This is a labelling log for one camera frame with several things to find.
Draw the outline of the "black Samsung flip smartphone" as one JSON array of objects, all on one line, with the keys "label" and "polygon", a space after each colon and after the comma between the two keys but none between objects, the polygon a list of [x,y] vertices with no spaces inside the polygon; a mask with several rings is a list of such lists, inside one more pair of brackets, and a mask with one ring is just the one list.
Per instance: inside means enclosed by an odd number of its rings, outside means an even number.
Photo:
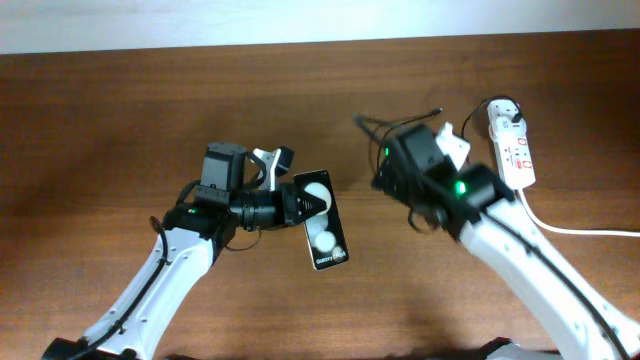
[{"label": "black Samsung flip smartphone", "polygon": [[323,271],[346,263],[349,251],[329,172],[317,170],[297,174],[294,183],[306,193],[324,200],[327,206],[304,223],[314,269]]}]

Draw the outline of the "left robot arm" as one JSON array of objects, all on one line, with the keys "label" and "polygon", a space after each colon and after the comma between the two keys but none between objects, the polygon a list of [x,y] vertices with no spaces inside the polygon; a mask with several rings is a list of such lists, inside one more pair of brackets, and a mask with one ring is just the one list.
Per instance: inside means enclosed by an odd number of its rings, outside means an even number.
[{"label": "left robot arm", "polygon": [[79,340],[53,340],[44,358],[152,358],[182,301],[237,229],[294,227],[330,210],[333,194],[326,171],[278,183],[293,156],[287,147],[267,152],[209,144],[200,178],[183,188],[163,219],[151,218],[156,243],[124,292]]}]

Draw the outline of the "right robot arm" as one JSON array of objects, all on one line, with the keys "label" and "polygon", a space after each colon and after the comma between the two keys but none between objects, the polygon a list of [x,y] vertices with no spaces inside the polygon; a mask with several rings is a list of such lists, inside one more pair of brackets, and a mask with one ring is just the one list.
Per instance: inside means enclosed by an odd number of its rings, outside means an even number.
[{"label": "right robot arm", "polygon": [[372,139],[378,145],[373,187],[446,231],[491,268],[563,358],[638,358],[638,321],[585,280],[491,168],[458,168],[424,124],[396,125]]}]

